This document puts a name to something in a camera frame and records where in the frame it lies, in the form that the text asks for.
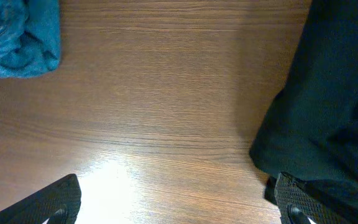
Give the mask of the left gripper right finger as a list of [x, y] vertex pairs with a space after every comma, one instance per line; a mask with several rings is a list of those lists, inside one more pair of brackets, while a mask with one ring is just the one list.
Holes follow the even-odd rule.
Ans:
[[317, 189], [311, 182], [288, 173], [270, 176], [264, 197], [280, 211], [280, 220], [287, 224], [351, 224], [350, 210], [341, 201]]

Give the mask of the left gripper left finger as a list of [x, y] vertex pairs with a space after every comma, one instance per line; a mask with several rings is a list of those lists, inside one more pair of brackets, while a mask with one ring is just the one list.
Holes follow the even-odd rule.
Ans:
[[0, 211], [0, 224], [69, 223], [80, 211], [81, 189], [75, 174], [68, 174]]

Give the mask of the black jeans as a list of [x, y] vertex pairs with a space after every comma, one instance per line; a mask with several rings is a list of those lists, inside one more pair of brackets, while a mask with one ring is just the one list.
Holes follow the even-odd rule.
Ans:
[[358, 0], [313, 1], [283, 89], [249, 151], [268, 174], [289, 173], [351, 207], [358, 223]]

